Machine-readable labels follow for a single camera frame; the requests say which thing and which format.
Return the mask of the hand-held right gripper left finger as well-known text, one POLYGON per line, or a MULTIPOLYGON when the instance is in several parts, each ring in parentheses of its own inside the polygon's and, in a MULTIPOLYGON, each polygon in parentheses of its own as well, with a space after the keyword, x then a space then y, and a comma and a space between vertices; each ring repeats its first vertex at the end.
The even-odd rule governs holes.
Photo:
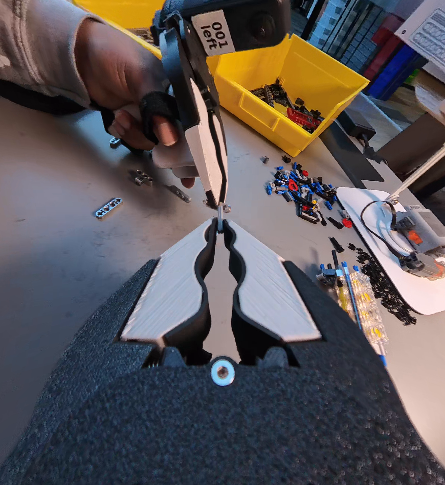
POLYGON ((161 254, 120 334, 122 342, 174 347, 189 365, 205 364, 211 328, 204 279, 214 262, 218 219, 208 219, 161 254))

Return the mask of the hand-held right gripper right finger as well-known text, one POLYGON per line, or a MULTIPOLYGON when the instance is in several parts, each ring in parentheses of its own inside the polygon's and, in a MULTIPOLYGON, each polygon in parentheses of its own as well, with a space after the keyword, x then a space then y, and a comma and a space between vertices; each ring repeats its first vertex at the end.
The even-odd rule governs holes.
POLYGON ((271 348, 282 348, 297 366, 292 344, 322 339, 286 260, 235 222, 224 221, 229 271, 236 281, 231 329, 240 362, 255 366, 271 348))

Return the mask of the yellow bin with red panels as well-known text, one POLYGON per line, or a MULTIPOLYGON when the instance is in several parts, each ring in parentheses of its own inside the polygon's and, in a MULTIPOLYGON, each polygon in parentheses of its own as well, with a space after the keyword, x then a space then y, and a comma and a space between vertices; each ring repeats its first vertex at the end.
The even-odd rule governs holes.
POLYGON ((369 81, 297 35, 278 45, 207 58, 220 105, 291 157, 300 154, 369 81), (279 79, 291 101, 301 98, 323 122, 313 134, 251 94, 279 79))

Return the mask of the person's left forearm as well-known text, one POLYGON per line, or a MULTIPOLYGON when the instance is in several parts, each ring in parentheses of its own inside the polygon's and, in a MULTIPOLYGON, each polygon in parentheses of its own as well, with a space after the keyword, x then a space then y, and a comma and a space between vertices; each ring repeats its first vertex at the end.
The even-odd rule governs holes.
POLYGON ((91 104, 76 60, 83 22, 104 24, 70 1, 0 1, 0 93, 21 99, 62 97, 82 108, 91 104))

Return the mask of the grey desk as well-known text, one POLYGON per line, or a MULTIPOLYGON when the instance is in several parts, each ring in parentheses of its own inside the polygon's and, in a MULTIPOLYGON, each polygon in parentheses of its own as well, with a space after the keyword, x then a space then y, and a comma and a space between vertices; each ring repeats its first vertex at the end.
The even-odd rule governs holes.
MULTIPOLYGON (((265 183, 281 152, 223 113, 228 143, 228 218, 315 278, 332 262, 334 237, 352 266, 363 247, 349 228, 313 225, 265 183), (264 164, 260 157, 268 156, 264 164)), ((181 183, 150 158, 111 149, 98 112, 55 117, 0 98, 0 465, 30 420, 37 398, 78 329, 146 261, 215 215, 198 181, 184 203, 181 183), (114 197, 104 220, 94 211, 114 197)), ((237 358, 231 332, 236 282, 218 240, 207 276, 212 326, 204 348, 237 358)), ((388 370, 414 426, 445 466, 445 312, 403 326, 386 310, 388 370)))

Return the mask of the heap of dark building pieces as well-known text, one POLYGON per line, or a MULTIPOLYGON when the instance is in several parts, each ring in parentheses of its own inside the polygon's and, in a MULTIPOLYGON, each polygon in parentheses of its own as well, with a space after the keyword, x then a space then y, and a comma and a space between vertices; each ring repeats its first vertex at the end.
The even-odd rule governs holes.
MULTIPOLYGON (((319 110, 308 109, 305 105, 304 100, 301 99, 300 97, 297 97, 295 100, 292 100, 290 95, 287 93, 286 89, 283 87, 282 83, 280 82, 279 78, 276 78, 275 82, 272 84, 265 84, 262 87, 250 90, 250 93, 255 95, 261 101, 268 104, 268 106, 280 112, 280 114, 284 115, 286 118, 287 118, 286 116, 287 107, 291 107, 293 109, 296 109, 302 112, 311 113, 315 117, 323 118, 322 113, 319 110)), ((313 134, 315 131, 316 130, 314 131, 309 130, 307 132, 310 134, 313 134)))

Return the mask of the transparent engine block assembly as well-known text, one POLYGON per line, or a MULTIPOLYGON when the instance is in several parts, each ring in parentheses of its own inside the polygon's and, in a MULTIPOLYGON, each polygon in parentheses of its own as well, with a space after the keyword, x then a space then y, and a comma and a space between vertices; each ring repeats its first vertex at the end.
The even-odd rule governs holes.
POLYGON ((317 281, 333 293, 338 305, 355 322, 387 367, 386 346, 389 339, 369 277, 358 266, 350 268, 345 261, 339 261, 335 249, 331 254, 333 262, 320 265, 317 281))

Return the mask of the far left yellow bin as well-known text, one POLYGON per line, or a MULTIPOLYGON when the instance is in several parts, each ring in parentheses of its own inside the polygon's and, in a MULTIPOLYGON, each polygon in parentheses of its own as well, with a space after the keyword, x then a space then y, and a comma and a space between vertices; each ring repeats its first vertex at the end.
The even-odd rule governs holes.
POLYGON ((150 28, 132 28, 127 30, 147 43, 154 45, 153 35, 150 28))

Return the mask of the stack of red crates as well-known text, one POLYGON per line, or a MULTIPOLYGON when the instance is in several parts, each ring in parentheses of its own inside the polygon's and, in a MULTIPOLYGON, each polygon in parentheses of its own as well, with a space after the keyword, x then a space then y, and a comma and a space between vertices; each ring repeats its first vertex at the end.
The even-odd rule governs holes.
POLYGON ((375 47, 361 72, 370 83, 385 67, 385 64, 396 49, 402 46, 403 43, 395 35, 395 32, 402 25, 403 21, 401 17, 389 13, 371 37, 371 41, 375 44, 375 47))

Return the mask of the black power adapter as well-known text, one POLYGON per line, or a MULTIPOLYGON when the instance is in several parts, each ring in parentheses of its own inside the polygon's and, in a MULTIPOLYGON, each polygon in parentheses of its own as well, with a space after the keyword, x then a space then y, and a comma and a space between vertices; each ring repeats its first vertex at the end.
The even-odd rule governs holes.
POLYGON ((367 119, 359 111, 352 108, 343 110, 337 117, 337 121, 347 135, 351 137, 369 141, 376 134, 376 130, 367 119))

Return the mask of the blue crate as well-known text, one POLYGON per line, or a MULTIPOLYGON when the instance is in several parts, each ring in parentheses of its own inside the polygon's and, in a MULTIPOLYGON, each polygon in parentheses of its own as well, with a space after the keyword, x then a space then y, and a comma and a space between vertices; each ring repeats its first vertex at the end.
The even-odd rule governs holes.
POLYGON ((425 57, 403 44, 366 88, 365 94, 377 100, 388 100, 415 70, 420 70, 427 62, 425 57))

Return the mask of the wooden book stand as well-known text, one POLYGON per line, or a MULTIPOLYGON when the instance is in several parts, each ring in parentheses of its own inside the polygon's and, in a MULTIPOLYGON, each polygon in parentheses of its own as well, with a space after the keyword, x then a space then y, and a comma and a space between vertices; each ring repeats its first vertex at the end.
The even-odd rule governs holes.
MULTIPOLYGON (((438 113, 440 121, 445 124, 445 98, 438 105, 438 113)), ((445 278, 429 281, 401 269, 399 259, 414 250, 408 240, 394 229, 394 224, 396 212, 404 211, 408 206, 401 203, 401 193, 444 156, 445 142, 392 193, 349 187, 337 189, 338 201, 349 213, 370 254, 379 262, 404 302, 412 311, 423 315, 445 311, 445 278)), ((445 256, 432 257, 445 262, 445 256)))

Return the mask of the grey motor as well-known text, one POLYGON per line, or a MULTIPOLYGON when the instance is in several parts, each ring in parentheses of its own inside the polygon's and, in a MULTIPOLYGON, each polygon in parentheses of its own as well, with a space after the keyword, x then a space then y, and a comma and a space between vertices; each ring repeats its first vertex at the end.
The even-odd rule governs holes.
POLYGON ((412 252, 399 259, 403 271, 414 276, 436 281, 445 278, 445 262, 424 253, 412 252))

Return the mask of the grey battery box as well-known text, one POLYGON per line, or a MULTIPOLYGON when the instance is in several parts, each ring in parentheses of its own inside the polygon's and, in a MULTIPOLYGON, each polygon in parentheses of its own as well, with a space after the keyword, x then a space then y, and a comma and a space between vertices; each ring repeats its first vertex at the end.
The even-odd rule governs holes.
POLYGON ((431 210, 420 205, 405 206, 396 212, 394 229, 402 234, 413 250, 430 256, 445 256, 445 227, 431 210))

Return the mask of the black mesh pad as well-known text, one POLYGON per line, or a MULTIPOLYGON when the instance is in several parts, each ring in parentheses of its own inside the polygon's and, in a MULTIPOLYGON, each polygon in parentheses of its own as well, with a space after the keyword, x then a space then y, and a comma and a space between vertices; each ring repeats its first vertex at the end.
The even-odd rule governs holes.
POLYGON ((55 116, 76 114, 86 110, 64 96, 48 96, 5 80, 0 80, 0 97, 19 106, 55 116))

